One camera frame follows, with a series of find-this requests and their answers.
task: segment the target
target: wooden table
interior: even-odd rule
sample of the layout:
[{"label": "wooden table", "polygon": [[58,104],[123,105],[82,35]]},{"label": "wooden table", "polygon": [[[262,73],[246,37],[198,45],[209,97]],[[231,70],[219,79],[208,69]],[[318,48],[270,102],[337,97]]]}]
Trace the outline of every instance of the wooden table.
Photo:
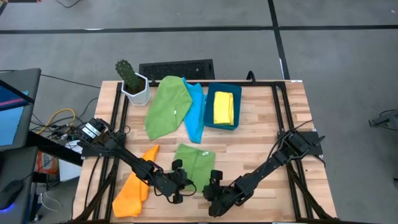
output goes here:
[{"label": "wooden table", "polygon": [[[107,122],[111,120],[117,82],[103,82],[99,93],[95,117],[102,118]],[[292,110],[294,125],[298,126],[304,121],[311,120],[311,112],[308,107],[302,82],[286,81],[289,103]],[[157,88],[151,87],[152,97]],[[284,117],[282,94],[279,93],[281,110]],[[123,98],[120,100],[117,121],[120,121]],[[190,142],[185,129],[181,124],[178,130],[166,136],[150,141],[144,130],[144,118],[150,103],[144,107],[135,107],[129,103],[126,125],[130,126],[131,132],[127,135],[126,148],[141,157],[143,153],[155,144],[160,144],[160,151],[156,163],[169,171],[177,146],[180,143],[189,146],[213,151],[216,153],[215,169],[222,170],[223,185],[230,184],[239,175],[252,172],[262,164],[272,145],[277,140],[278,124],[275,113],[272,90],[268,86],[244,86],[242,87],[242,102],[239,127],[235,131],[207,128],[203,132],[201,144]],[[300,130],[311,130],[312,123],[304,125]],[[81,177],[79,180],[73,207],[73,216],[77,217],[83,211],[88,179],[96,158],[86,159],[83,163]],[[335,217],[335,207],[331,197],[328,180],[323,164],[313,156],[303,158],[303,168],[307,178],[309,191],[325,209],[327,213]],[[90,186],[89,201],[98,188],[102,159],[96,167]],[[131,173],[131,168],[123,161],[119,164],[115,196],[122,189],[126,179]],[[303,197],[297,189],[300,202],[301,214],[305,217],[305,206]],[[99,217],[104,217],[106,197],[101,203]],[[169,204],[164,197],[156,197],[153,189],[150,190],[148,199],[143,204],[142,213],[139,217],[116,218],[112,214],[112,222],[271,222],[294,221],[292,199],[290,197],[288,177],[285,167],[280,167],[271,175],[266,177],[256,189],[254,196],[243,206],[233,206],[232,209],[222,217],[212,218],[208,216],[207,202],[201,192],[192,197],[184,197],[184,202],[179,205]]]}]

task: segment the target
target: towel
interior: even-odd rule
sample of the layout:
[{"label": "towel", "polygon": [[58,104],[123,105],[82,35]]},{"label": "towel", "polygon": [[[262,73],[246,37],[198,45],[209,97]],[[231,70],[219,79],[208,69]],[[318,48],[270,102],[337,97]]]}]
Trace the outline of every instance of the towel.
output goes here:
[{"label": "towel", "polygon": [[215,92],[214,123],[234,125],[234,98],[232,93]]},{"label": "towel", "polygon": [[[155,161],[159,145],[149,149],[143,155],[146,161]],[[138,217],[142,210],[142,203],[148,197],[149,186],[136,177],[135,173],[130,174],[126,183],[123,185],[122,191],[113,200],[112,208],[114,216],[121,217]]]},{"label": "towel", "polygon": [[165,77],[145,117],[145,130],[150,140],[171,133],[180,126],[192,105],[192,98],[180,77]]},{"label": "towel", "polygon": [[[194,147],[180,144],[174,155],[174,160],[182,160],[182,168],[187,172],[188,179],[197,187],[197,192],[209,184],[211,170],[214,169],[216,154]],[[187,190],[195,190],[192,185],[185,187]]]},{"label": "towel", "polygon": [[188,84],[185,78],[182,78],[182,81],[192,98],[192,105],[184,117],[185,127],[189,139],[194,143],[200,144],[203,129],[205,128],[203,117],[205,115],[205,101],[207,96],[203,94],[199,83],[196,85]]}]

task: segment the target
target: green towel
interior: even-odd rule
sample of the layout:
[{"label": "green towel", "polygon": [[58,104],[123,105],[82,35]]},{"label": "green towel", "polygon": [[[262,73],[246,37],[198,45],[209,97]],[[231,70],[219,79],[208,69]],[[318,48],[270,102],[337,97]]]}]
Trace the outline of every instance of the green towel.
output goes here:
[{"label": "green towel", "polygon": [[[214,169],[216,154],[203,151],[194,147],[180,144],[175,153],[174,160],[182,160],[182,168],[187,172],[188,179],[192,180],[201,192],[204,186],[210,182],[210,172]],[[188,190],[195,190],[192,185],[185,187]]]},{"label": "green towel", "polygon": [[144,121],[150,140],[177,130],[191,104],[192,98],[180,77],[163,78]]}]

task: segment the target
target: fabric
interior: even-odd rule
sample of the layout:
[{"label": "fabric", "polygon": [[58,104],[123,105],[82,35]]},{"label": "fabric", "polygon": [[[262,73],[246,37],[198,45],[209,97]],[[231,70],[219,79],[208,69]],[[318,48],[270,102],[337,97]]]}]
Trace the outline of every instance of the fabric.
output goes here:
[{"label": "fabric", "polygon": [[[188,179],[192,180],[196,185],[197,192],[201,192],[209,184],[210,173],[214,169],[216,154],[180,144],[174,156],[174,160],[176,159],[182,160],[182,168],[187,173]],[[195,190],[192,185],[185,188]]]},{"label": "fabric", "polygon": [[[159,145],[149,149],[143,155],[146,161],[155,161]],[[138,217],[142,210],[142,203],[148,197],[149,186],[138,179],[135,173],[130,174],[122,191],[113,200],[113,213],[117,218]]]},{"label": "fabric", "polygon": [[192,105],[184,117],[185,127],[189,139],[194,143],[200,144],[203,129],[205,128],[203,117],[205,115],[205,101],[207,96],[203,94],[199,83],[196,85],[188,84],[185,78],[182,78],[182,81],[192,98]]},{"label": "fabric", "polygon": [[215,92],[214,123],[234,125],[234,97],[232,93]]},{"label": "fabric", "polygon": [[23,106],[0,111],[0,146],[13,144],[23,111]]},{"label": "fabric", "polygon": [[180,126],[192,104],[187,87],[180,77],[165,77],[145,117],[145,130],[150,140],[171,133]]}]

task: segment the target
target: gray carpet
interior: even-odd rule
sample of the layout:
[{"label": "gray carpet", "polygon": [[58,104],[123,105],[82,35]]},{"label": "gray carpet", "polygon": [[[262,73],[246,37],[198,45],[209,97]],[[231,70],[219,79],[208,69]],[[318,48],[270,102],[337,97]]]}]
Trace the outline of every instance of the gray carpet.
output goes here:
[{"label": "gray carpet", "polygon": [[[60,0],[69,5],[74,1]],[[280,26],[398,24],[393,0],[277,0]],[[184,26],[270,26],[267,1],[82,0],[65,9],[55,1],[8,4],[0,29],[85,29]],[[326,136],[326,171],[343,220],[398,223],[398,140],[370,128],[368,119],[397,108],[398,30],[282,31],[291,79],[303,80],[315,126]],[[272,31],[135,34],[0,35],[0,68],[40,67],[46,75],[101,85],[119,80],[114,63],[212,58],[216,78],[281,79]],[[80,114],[98,90],[42,77],[34,113],[45,122],[60,108]],[[83,120],[94,114],[90,105]],[[51,189],[62,212],[45,209],[40,223],[70,217],[77,181]]]}]

